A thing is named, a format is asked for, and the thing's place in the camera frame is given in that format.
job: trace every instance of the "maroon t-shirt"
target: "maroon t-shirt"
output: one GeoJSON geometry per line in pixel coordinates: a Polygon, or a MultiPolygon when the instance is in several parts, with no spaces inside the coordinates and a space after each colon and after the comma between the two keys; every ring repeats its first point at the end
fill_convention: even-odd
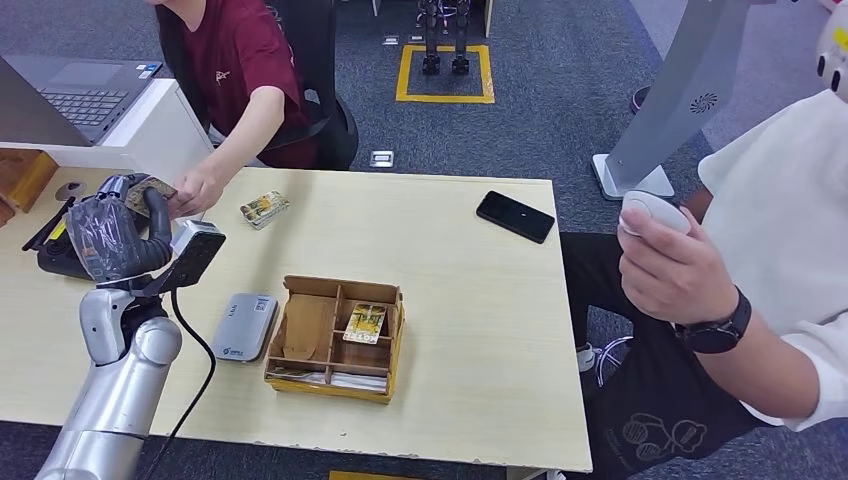
{"type": "MultiPolygon", "coordinates": [[[[309,125],[300,78],[288,42],[262,0],[207,0],[197,31],[184,28],[188,56],[212,125],[229,135],[250,94],[273,86],[286,94],[281,130],[309,125]]],[[[309,168],[315,163],[312,140],[259,154],[270,167],[309,168]]]]}

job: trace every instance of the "sneaker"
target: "sneaker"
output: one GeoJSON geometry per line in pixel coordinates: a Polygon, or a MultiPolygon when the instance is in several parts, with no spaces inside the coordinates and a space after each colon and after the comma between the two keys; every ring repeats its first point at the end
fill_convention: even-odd
{"type": "Polygon", "coordinates": [[[595,349],[591,343],[587,343],[577,351],[577,370],[584,373],[595,368],[595,358],[595,349]]]}

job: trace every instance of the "smartphone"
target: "smartphone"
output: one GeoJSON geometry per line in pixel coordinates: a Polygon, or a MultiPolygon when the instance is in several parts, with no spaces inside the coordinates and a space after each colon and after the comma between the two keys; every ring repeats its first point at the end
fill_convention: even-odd
{"type": "Polygon", "coordinates": [[[489,192],[477,207],[477,216],[536,243],[544,243],[554,226],[554,217],[513,200],[489,192]]]}

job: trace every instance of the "playing card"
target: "playing card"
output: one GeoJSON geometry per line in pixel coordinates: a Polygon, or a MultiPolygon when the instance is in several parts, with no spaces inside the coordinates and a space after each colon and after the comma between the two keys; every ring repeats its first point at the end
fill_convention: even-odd
{"type": "Polygon", "coordinates": [[[124,203],[127,205],[127,208],[134,212],[138,212],[145,217],[150,217],[150,211],[147,209],[147,205],[145,205],[143,197],[144,191],[147,190],[148,187],[155,188],[162,194],[163,197],[165,197],[165,200],[170,199],[177,193],[174,187],[156,177],[147,177],[138,182],[138,184],[134,187],[130,187],[129,192],[127,192],[127,201],[124,203]]]}

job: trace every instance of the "cardboard box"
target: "cardboard box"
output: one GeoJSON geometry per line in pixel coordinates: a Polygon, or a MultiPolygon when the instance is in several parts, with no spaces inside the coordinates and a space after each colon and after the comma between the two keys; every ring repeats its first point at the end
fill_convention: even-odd
{"type": "Polygon", "coordinates": [[[318,393],[388,404],[392,399],[403,334],[400,288],[376,283],[287,276],[289,300],[268,346],[265,381],[278,391],[318,393]],[[354,305],[386,307],[386,318],[375,345],[343,339],[354,305]],[[304,372],[309,381],[276,378],[304,372]],[[382,382],[380,391],[340,386],[344,379],[368,377],[382,382]]]}

